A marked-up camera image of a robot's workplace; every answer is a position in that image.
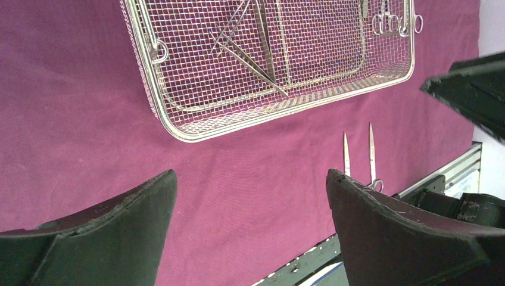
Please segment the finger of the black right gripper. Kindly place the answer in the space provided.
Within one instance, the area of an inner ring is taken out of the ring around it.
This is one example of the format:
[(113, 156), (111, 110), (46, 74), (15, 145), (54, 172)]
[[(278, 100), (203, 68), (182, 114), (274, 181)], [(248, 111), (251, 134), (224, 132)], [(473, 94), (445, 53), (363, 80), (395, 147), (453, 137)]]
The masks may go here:
[(455, 62), (420, 90), (504, 144), (504, 52)]

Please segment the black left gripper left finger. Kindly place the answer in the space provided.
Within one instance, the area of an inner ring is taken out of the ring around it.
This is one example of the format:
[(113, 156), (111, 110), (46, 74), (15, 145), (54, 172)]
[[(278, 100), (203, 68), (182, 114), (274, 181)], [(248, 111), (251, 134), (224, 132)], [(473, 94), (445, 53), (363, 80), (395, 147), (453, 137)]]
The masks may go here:
[(1, 233), (2, 285), (154, 285), (177, 196), (173, 170), (34, 229)]

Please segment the steel forceps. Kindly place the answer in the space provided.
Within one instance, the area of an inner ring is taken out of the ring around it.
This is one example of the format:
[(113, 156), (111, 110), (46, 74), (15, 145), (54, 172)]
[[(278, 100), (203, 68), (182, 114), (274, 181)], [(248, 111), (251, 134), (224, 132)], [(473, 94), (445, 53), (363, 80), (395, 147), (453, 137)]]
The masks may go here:
[(372, 123), (369, 123), (369, 160), (371, 182), (368, 187), (374, 191), (382, 192), (384, 190), (384, 182), (376, 177), (375, 140)]
[(379, 12), (372, 17), (372, 32), (376, 36), (391, 35), (398, 31), (400, 18), (393, 14), (389, 1), (379, 1)]
[(344, 132), (343, 143), (344, 143), (344, 173), (346, 176), (351, 176), (350, 153), (346, 132)]

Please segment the steel surgical scissors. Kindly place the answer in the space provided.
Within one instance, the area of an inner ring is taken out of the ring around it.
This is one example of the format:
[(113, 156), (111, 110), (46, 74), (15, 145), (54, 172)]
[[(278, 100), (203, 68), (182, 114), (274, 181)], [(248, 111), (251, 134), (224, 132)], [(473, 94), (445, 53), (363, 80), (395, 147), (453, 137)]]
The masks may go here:
[(403, 1), (403, 13), (399, 17), (398, 34), (402, 38), (419, 34), (423, 30), (423, 17), (415, 12), (414, 1)]

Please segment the maroon surgical wrap cloth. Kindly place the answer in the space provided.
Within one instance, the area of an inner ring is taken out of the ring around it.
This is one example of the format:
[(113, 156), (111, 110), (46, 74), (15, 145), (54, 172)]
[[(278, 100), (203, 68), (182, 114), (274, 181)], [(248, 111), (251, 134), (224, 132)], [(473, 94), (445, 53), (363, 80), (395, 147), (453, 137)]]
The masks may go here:
[(119, 1), (1, 2), (1, 230), (32, 229), (164, 170), (178, 192), (157, 285), (252, 285), (335, 232), (329, 169), (385, 192), (464, 153), (473, 124), (420, 91), (479, 51), (479, 1), (416, 1), (401, 84), (198, 143), (153, 115)]

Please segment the steel instrument tray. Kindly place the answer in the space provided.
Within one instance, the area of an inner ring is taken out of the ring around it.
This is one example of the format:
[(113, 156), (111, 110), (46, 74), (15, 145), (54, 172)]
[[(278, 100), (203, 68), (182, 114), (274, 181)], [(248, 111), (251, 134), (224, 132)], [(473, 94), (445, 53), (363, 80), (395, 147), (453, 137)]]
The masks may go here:
[(149, 105), (198, 142), (390, 87), (414, 70), (413, 1), (121, 1)]

